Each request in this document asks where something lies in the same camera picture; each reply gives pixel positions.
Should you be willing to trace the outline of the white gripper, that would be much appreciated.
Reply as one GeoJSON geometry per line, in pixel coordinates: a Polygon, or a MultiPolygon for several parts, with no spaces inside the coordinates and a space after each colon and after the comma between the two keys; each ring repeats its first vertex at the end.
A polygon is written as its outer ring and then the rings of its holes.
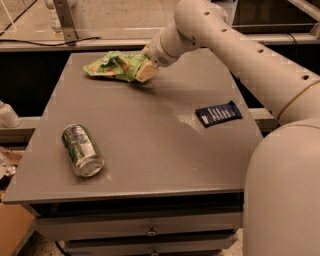
{"type": "Polygon", "coordinates": [[[170,55],[162,44],[164,31],[158,32],[151,41],[142,49],[142,53],[149,58],[145,60],[136,73],[135,79],[141,83],[146,82],[158,73],[158,67],[168,67],[178,58],[170,55]]]}

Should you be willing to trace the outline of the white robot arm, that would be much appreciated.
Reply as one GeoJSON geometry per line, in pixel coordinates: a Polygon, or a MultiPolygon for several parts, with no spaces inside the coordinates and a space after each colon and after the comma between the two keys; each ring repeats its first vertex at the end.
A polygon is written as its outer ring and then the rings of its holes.
{"type": "Polygon", "coordinates": [[[320,256],[320,76],[231,28],[211,0],[179,0],[143,52],[166,67],[210,49],[277,118],[244,188],[243,256],[320,256]]]}

